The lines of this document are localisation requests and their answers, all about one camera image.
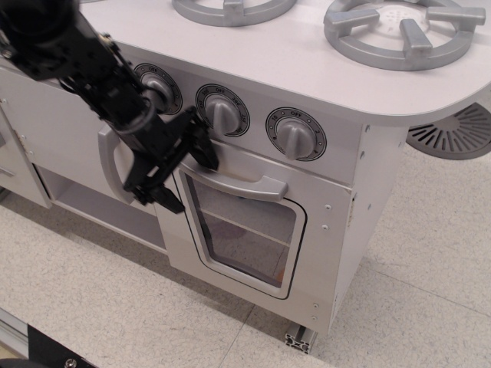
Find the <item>ventilation grille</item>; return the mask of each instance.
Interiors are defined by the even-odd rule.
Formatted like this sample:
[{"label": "ventilation grille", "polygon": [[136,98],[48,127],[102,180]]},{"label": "ventilation grille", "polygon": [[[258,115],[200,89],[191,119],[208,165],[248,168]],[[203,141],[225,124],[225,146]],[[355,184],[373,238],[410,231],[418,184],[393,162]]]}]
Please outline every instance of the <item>ventilation grille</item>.
[{"label": "ventilation grille", "polygon": [[407,143],[442,159],[475,159],[491,151],[491,113],[478,103],[439,120],[413,126]]}]

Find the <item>burner grate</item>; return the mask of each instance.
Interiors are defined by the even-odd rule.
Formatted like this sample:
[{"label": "burner grate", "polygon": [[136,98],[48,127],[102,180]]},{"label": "burner grate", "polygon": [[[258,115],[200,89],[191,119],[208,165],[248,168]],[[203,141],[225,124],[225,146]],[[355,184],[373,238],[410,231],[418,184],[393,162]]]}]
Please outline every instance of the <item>burner grate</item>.
[{"label": "burner grate", "polygon": [[242,27],[271,21],[286,13],[297,0],[268,0],[245,7],[244,0],[223,0],[223,8],[209,8],[194,0],[172,0],[173,7],[184,18],[214,27]]},{"label": "burner grate", "polygon": [[[427,8],[427,21],[447,21],[455,28],[454,37],[434,47],[415,19],[396,16],[404,40],[403,50],[378,48],[359,41],[351,33],[353,28],[374,27],[381,21],[380,10],[386,0],[335,0],[324,18],[324,33],[333,48],[359,63],[391,71],[425,71],[442,67],[461,58],[472,44],[477,25],[484,25],[484,8],[462,8],[452,0],[392,0],[400,6]],[[379,11],[357,10],[366,4],[379,5]]]}]

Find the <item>cabinet door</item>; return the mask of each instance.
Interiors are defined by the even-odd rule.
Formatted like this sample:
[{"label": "cabinet door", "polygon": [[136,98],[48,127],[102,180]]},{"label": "cabinet door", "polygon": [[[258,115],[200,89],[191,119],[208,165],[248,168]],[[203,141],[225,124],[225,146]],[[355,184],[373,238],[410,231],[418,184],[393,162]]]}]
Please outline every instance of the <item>cabinet door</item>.
[{"label": "cabinet door", "polygon": [[[110,196],[99,154],[98,132],[105,126],[79,97],[56,83],[38,83],[18,72],[0,67],[0,97],[12,128],[37,166]],[[133,157],[123,144],[114,152],[120,177],[128,173]],[[152,205],[133,206],[155,215]]]},{"label": "cabinet door", "polygon": [[33,165],[0,109],[0,186],[49,208],[51,203]]}]

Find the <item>robotic arm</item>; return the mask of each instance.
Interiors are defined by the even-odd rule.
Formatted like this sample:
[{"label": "robotic arm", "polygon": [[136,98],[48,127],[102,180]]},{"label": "robotic arm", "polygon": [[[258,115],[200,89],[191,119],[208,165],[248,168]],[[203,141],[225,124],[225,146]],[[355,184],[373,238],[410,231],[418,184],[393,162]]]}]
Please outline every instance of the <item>robotic arm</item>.
[{"label": "robotic arm", "polygon": [[218,168],[207,126],[194,107],[164,123],[145,97],[152,88],[142,85],[109,35],[98,34],[78,9],[78,0],[0,0],[2,56],[35,81],[58,79],[130,147],[134,161],[124,190],[144,205],[183,211],[163,182],[187,153]]}]

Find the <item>toy kitchen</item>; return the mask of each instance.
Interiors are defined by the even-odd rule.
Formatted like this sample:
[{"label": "toy kitchen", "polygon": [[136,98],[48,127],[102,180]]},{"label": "toy kitchen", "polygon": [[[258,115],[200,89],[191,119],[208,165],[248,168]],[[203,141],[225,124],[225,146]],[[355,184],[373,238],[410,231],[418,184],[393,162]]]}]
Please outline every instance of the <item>toy kitchen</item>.
[{"label": "toy kitchen", "polygon": [[350,286],[410,127],[489,90],[489,11],[488,0],[82,4],[166,95],[163,121],[196,107],[219,168],[184,158],[165,183],[180,214],[137,203],[122,184],[131,152],[107,124],[55,80],[3,59],[0,186],[289,319],[286,342],[307,353]]}]

